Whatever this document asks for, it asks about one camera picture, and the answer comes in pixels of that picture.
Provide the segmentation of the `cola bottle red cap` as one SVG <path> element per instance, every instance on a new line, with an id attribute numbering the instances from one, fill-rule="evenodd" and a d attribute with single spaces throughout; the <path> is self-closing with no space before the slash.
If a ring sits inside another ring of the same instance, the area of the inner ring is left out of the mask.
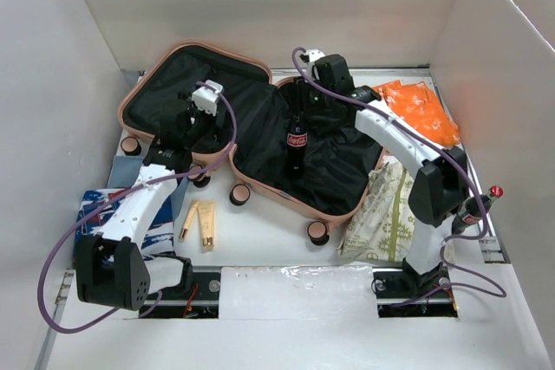
<path id="1" fill-rule="evenodd" d="M 291 117 L 286 136 L 288 174 L 295 178 L 304 172 L 304 156 L 307 147 L 308 135 L 304 121 L 304 82 L 296 80 L 291 93 Z"/>

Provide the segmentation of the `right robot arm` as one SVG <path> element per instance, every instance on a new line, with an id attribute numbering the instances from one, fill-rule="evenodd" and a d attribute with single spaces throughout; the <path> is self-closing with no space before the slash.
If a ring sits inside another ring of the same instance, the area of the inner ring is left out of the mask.
<path id="1" fill-rule="evenodd" d="M 447 264 L 441 256 L 451 235 L 453 214 L 468 196 L 467 155 L 458 147 L 444 149 L 426 139 L 374 89 L 357 88 L 342 56 L 297 47 L 291 58 L 313 88 L 357 106 L 355 128 L 390 151 L 413 178 L 408 205 L 415 215 L 415 231 L 402 261 L 401 287 L 406 297 L 425 295 Z"/>

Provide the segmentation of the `wide cream cosmetic tube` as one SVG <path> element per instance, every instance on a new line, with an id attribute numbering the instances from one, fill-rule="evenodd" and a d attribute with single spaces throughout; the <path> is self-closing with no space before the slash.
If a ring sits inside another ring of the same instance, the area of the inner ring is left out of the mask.
<path id="1" fill-rule="evenodd" d="M 199 202 L 199 227 L 201 247 L 203 250 L 212 250 L 215 239 L 216 203 L 214 200 Z"/>

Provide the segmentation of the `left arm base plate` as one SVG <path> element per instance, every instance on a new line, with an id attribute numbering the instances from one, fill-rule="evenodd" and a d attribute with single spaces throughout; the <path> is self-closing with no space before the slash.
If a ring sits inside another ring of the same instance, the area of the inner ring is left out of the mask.
<path id="1" fill-rule="evenodd" d="M 139 316 L 144 319 L 218 319 L 220 289 L 221 268 L 194 268 L 190 289 L 164 288 L 155 308 L 157 295 L 150 295 L 140 308 Z"/>

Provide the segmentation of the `slim cream cosmetic tube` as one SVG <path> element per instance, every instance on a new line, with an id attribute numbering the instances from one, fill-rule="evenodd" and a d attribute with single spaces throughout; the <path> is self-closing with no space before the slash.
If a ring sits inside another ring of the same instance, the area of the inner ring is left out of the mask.
<path id="1" fill-rule="evenodd" d="M 193 220 L 196 217 L 197 214 L 197 210 L 199 207 L 199 201 L 194 199 L 189 206 L 189 209 L 186 213 L 186 217 L 185 220 L 180 228 L 180 233 L 178 235 L 178 240 L 180 242 L 183 242 L 186 239 L 186 235 L 188 233 L 188 231 L 191 229 Z"/>

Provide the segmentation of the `cream green printed jacket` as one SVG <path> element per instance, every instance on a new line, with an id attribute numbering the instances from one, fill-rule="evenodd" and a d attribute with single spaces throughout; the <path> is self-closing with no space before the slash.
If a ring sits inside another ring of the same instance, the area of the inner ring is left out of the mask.
<path id="1" fill-rule="evenodd" d="M 369 174 L 369 190 L 337 248 L 342 258 L 401 263 L 414 239 L 415 215 L 408 206 L 413 179 L 399 162 Z"/>

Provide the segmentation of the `pink suitcase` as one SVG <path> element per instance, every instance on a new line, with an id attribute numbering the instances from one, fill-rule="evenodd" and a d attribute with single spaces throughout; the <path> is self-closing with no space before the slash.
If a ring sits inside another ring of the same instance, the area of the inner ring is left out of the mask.
<path id="1" fill-rule="evenodd" d="M 144 140 L 159 131 L 161 106 L 179 93 L 189 96 L 198 81 L 224 87 L 227 103 L 213 133 L 192 150 L 193 163 L 207 166 L 222 155 L 230 160 L 237 182 L 230 199 L 242 205 L 252 191 L 274 199 L 310 220 L 307 234 L 317 246 L 350 220 L 362 206 L 369 173 L 382 160 L 382 147 L 349 123 L 310 110 L 305 100 L 308 142 L 304 172 L 291 177 L 286 169 L 286 135 L 291 93 L 297 77 L 278 83 L 262 62 L 205 42 L 172 47 L 123 100 L 121 125 Z"/>

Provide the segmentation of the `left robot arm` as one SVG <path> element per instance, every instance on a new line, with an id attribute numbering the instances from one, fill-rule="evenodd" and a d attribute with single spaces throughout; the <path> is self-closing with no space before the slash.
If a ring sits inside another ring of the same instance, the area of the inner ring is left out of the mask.
<path id="1" fill-rule="evenodd" d="M 170 102 L 134 186 L 122 194 L 121 204 L 98 231 L 77 242 L 81 301 L 137 311 L 159 290 L 178 298 L 193 290 L 189 259 L 168 253 L 144 255 L 142 244 L 161 206 L 188 177 L 194 146 L 217 118 L 233 115 L 231 110 L 219 111 L 226 103 L 222 86 L 212 81 L 199 82 L 190 98 Z"/>

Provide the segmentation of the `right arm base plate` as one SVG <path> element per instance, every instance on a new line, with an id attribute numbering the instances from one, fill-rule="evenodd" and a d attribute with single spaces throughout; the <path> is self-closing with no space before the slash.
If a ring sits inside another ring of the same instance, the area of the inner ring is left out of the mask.
<path id="1" fill-rule="evenodd" d="M 457 318 L 458 311 L 445 268 L 439 275 L 413 289 L 400 268 L 373 269 L 371 289 L 376 297 L 379 318 Z"/>

